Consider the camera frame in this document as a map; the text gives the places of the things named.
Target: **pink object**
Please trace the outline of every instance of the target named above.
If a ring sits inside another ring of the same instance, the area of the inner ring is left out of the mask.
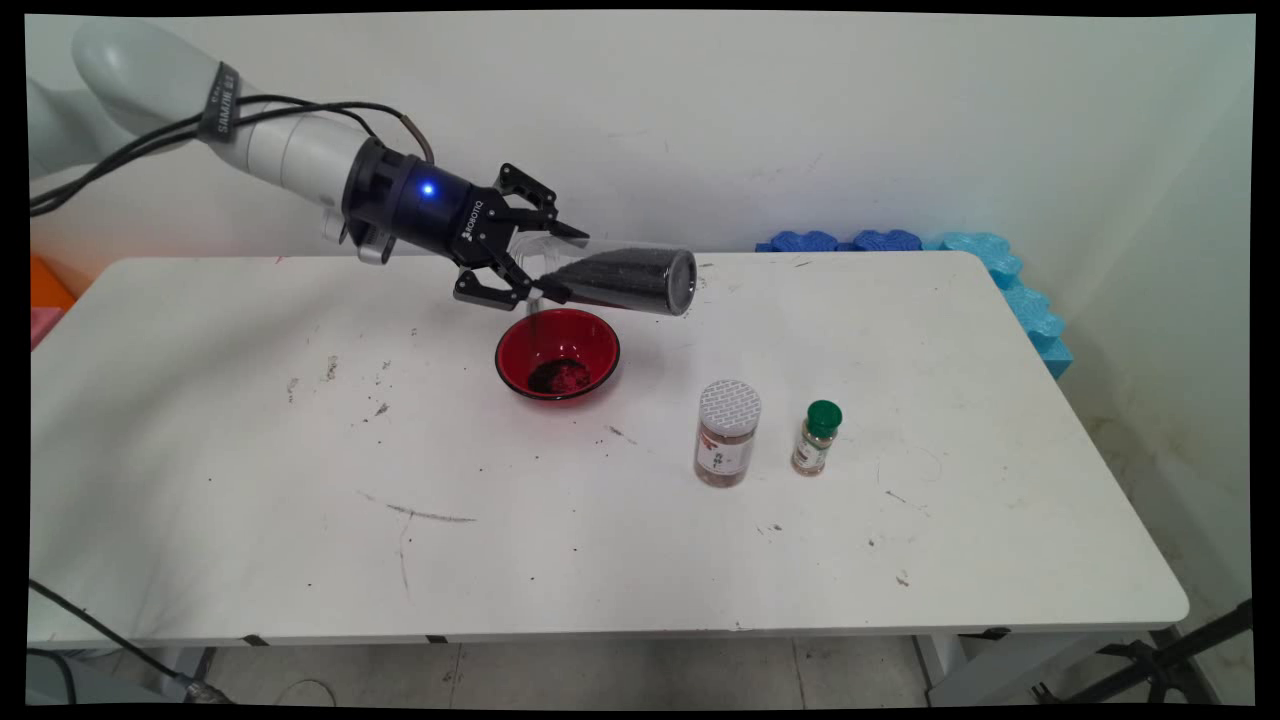
[[[31,348],[35,350],[40,341],[45,340],[49,331],[54,329],[58,320],[63,319],[61,307],[32,307],[31,309]]]

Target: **green cap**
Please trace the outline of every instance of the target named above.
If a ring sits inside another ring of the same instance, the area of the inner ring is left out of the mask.
[[[819,400],[809,406],[809,434],[813,437],[832,437],[844,419],[838,405],[829,400]]]

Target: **glass jar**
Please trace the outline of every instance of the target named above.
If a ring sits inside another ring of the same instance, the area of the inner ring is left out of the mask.
[[[800,437],[791,452],[791,466],[801,475],[817,475],[827,466],[827,451],[836,442],[836,433],[844,416],[840,407],[828,400],[809,406],[800,423]]]
[[[698,402],[698,445],[694,473],[716,488],[730,488],[746,477],[760,396],[741,380],[716,380]]]

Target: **jar lid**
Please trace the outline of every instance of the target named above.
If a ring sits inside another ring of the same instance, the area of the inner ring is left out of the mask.
[[[745,436],[760,421],[760,396],[742,380],[716,380],[703,391],[698,414],[716,434]]]
[[[844,419],[840,406],[829,400],[819,400],[809,406],[809,434],[813,437],[832,437]]]

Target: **spice jar label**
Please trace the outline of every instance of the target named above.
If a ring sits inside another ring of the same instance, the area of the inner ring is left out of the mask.
[[[732,475],[751,461],[753,445],[755,443],[724,445],[700,432],[698,433],[698,464],[709,473]]]
[[[804,433],[800,433],[800,439],[796,442],[796,465],[809,469],[817,468],[827,461],[827,448],[818,447],[805,439]]]

